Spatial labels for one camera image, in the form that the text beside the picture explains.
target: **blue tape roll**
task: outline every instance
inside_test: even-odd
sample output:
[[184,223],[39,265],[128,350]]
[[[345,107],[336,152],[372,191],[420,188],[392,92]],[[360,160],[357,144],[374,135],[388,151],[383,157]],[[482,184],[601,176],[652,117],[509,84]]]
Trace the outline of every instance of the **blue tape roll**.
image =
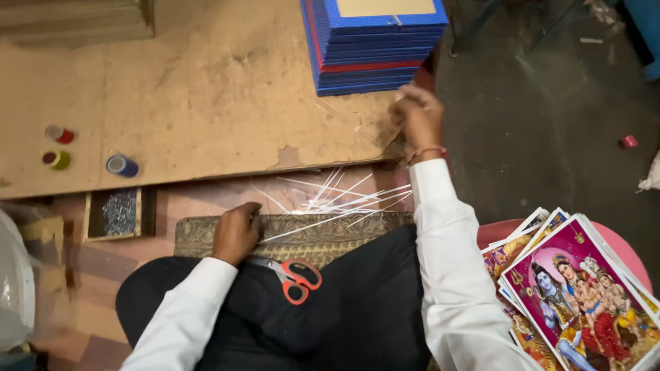
[[119,153],[111,156],[106,161],[106,170],[111,174],[132,178],[137,174],[139,166],[130,158]]

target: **lap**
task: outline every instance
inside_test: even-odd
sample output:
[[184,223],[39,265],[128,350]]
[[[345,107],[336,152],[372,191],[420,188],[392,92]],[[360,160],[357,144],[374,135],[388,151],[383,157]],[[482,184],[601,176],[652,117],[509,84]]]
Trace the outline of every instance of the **lap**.
[[[293,357],[315,369],[425,368],[430,353],[414,241],[414,227],[405,226],[336,259],[321,271],[322,286],[299,306],[286,301],[272,271],[241,266],[198,369],[237,362],[234,369],[249,370],[261,361],[278,369],[271,365],[280,360],[297,367]],[[157,259],[122,285],[117,314],[131,346],[165,293],[198,262]],[[261,356],[248,356],[254,352]]]

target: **white shirt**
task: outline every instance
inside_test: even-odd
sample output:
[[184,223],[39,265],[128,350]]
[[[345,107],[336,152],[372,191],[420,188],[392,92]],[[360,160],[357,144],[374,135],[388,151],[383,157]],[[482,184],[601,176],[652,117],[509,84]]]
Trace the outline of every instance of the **white shirt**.
[[[479,224],[460,202],[445,160],[411,168],[426,344],[442,371],[540,370],[512,343],[477,247]],[[122,371],[192,370],[238,270],[206,257],[165,294]]]

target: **wrist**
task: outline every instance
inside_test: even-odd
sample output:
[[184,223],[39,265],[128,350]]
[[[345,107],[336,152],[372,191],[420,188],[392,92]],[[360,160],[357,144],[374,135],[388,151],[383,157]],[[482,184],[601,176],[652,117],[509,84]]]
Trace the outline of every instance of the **wrist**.
[[211,254],[211,257],[214,259],[222,260],[227,264],[231,264],[233,266],[238,266],[241,264],[241,261],[243,261],[243,257],[236,254],[236,253],[231,253],[228,251],[214,251]]
[[423,147],[413,152],[407,159],[408,166],[413,166],[422,161],[444,158],[447,149],[440,145]]

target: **scissors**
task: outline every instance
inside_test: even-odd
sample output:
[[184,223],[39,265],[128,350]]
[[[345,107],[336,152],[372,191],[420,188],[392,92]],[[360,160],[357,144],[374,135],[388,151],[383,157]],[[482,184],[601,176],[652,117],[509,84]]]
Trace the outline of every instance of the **scissors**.
[[266,257],[251,257],[247,262],[275,271],[282,283],[284,297],[293,305],[305,302],[310,290],[316,290],[323,282],[319,270],[306,261],[291,259],[280,263]]

